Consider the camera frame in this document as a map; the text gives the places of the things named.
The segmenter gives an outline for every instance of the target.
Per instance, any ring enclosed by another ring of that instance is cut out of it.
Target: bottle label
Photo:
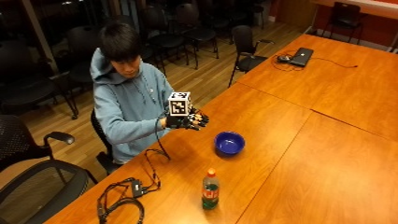
[[[207,199],[216,199],[219,197],[219,189],[215,190],[204,189],[203,197],[205,197]]]

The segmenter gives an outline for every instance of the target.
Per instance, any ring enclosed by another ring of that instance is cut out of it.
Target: gray hoodie
[[[174,92],[163,72],[142,62],[136,77],[120,75],[111,62],[96,49],[91,62],[96,116],[108,141],[114,146],[114,159],[127,163],[156,141],[155,132],[164,136],[158,118],[168,109]]]

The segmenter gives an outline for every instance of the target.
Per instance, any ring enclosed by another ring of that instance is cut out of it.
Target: soda bottle
[[[208,170],[207,177],[203,178],[201,204],[204,209],[213,209],[219,204],[220,183],[216,177],[216,170]]]

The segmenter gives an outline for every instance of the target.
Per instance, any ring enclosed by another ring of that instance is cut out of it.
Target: black hair
[[[142,38],[131,25],[108,23],[100,31],[100,49],[110,61],[128,62],[143,53]]]

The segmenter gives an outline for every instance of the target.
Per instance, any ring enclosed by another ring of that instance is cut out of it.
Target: black laptop
[[[313,49],[300,48],[291,59],[291,64],[305,67],[313,55]]]

